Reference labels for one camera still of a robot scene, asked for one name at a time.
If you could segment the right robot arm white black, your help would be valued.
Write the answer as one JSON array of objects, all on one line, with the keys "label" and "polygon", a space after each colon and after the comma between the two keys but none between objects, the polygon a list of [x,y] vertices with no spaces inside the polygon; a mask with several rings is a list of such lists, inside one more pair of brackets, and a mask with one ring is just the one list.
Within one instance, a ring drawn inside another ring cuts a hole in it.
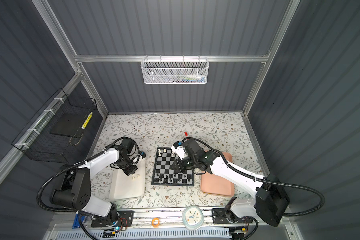
[{"label": "right robot arm white black", "polygon": [[[229,162],[221,151],[211,146],[208,146],[209,150],[205,151],[201,147],[202,144],[203,141],[192,137],[174,142],[171,150],[178,155],[179,159],[171,165],[171,169],[176,174],[199,169],[228,180],[250,194],[251,200],[232,198],[225,206],[223,215],[230,223],[236,223],[242,218],[258,217],[266,224],[277,227],[283,217],[309,215],[318,211],[325,204],[324,195],[316,189],[282,183],[273,174],[265,177],[252,173]],[[311,192],[317,195],[320,201],[308,210],[288,213],[286,210],[290,204],[290,198],[286,188]]]}]

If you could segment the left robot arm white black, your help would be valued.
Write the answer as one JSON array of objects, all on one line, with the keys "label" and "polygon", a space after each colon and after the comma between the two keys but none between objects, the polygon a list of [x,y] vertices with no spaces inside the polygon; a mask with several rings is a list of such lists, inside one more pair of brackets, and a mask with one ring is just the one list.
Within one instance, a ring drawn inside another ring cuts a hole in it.
[{"label": "left robot arm white black", "polygon": [[106,167],[121,170],[131,176],[144,160],[136,141],[121,137],[101,152],[74,165],[64,165],[40,187],[36,202],[49,212],[71,212],[90,216],[115,226],[122,222],[114,203],[92,194],[91,179]]}]

